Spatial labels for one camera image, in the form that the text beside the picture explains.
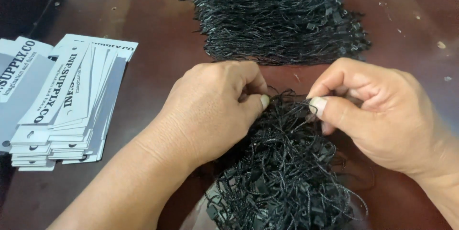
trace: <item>stack of hang tags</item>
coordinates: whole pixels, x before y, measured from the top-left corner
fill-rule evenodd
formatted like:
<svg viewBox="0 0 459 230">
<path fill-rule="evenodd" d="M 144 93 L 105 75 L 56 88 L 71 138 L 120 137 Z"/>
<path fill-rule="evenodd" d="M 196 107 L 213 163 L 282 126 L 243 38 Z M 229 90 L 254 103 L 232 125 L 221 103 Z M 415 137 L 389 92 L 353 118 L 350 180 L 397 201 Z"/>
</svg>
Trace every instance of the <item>stack of hang tags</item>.
<svg viewBox="0 0 459 230">
<path fill-rule="evenodd" d="M 137 43 L 67 34 L 8 140 L 20 171 L 99 161 L 126 62 Z"/>
</svg>

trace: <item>black string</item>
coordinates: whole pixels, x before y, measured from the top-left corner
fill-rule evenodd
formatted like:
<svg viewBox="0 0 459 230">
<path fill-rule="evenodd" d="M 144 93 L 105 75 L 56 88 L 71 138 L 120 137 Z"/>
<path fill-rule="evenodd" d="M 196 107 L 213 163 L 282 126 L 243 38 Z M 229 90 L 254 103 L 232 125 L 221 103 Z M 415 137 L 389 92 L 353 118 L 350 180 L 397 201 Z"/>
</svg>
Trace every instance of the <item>black string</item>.
<svg viewBox="0 0 459 230">
<path fill-rule="evenodd" d="M 342 0 L 192 0 L 204 50 L 215 61 L 314 65 L 339 57 L 362 60 L 370 47 Z"/>
<path fill-rule="evenodd" d="M 248 135 L 215 162 L 207 213 L 220 230 L 341 229 L 354 218 L 352 191 L 331 171 L 336 147 L 319 124 L 305 120 L 309 100 L 287 90 L 271 103 Z"/>
</svg>

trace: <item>hand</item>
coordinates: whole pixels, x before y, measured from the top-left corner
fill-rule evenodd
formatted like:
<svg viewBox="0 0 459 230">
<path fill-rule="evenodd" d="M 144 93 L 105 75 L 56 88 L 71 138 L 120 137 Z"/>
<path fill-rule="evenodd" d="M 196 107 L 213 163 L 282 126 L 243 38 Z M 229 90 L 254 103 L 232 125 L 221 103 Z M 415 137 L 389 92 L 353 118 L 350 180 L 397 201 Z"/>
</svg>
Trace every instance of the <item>hand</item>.
<svg viewBox="0 0 459 230">
<path fill-rule="evenodd" d="M 330 93 L 361 100 L 361 107 L 345 98 L 321 97 Z M 323 121 L 324 134 L 341 129 L 375 163 L 411 177 L 440 176 L 448 167 L 445 153 L 454 138 L 411 74 L 341 58 L 308 97 L 314 97 L 311 111 Z"/>
<path fill-rule="evenodd" d="M 247 135 L 267 107 L 266 82 L 252 61 L 199 64 L 172 87 L 161 112 L 144 131 L 163 130 L 174 139 L 158 156 L 191 159 L 196 166 L 217 159 Z"/>
</svg>

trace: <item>fingernail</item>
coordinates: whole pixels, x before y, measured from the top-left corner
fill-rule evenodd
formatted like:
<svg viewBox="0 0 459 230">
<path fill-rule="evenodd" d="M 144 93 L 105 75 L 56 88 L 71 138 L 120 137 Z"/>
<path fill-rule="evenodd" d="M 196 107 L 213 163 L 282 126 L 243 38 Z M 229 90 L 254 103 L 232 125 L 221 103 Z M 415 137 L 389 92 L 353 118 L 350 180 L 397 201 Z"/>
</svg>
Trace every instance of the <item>fingernail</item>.
<svg viewBox="0 0 459 230">
<path fill-rule="evenodd" d="M 313 97 L 309 102 L 309 110 L 311 110 L 313 114 L 319 117 L 319 119 L 321 119 L 326 105 L 327 99 L 316 96 Z"/>
<path fill-rule="evenodd" d="M 261 104 L 263 105 L 263 110 L 265 110 L 269 104 L 269 96 L 264 94 L 261 96 L 260 99 L 261 99 Z"/>
</svg>

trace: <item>right hand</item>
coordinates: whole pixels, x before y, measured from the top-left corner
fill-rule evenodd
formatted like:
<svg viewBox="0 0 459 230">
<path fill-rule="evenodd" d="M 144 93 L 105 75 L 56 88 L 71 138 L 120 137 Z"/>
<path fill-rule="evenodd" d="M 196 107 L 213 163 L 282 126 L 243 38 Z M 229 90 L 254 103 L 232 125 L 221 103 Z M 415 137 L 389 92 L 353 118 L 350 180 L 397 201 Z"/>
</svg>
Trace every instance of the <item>right hand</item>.
<svg viewBox="0 0 459 230">
<path fill-rule="evenodd" d="M 359 99 L 361 107 L 347 98 Z M 440 177 L 457 143 L 419 82 L 409 73 L 340 58 L 314 83 L 310 109 L 322 131 L 339 128 L 375 163 L 408 176 Z"/>
</svg>

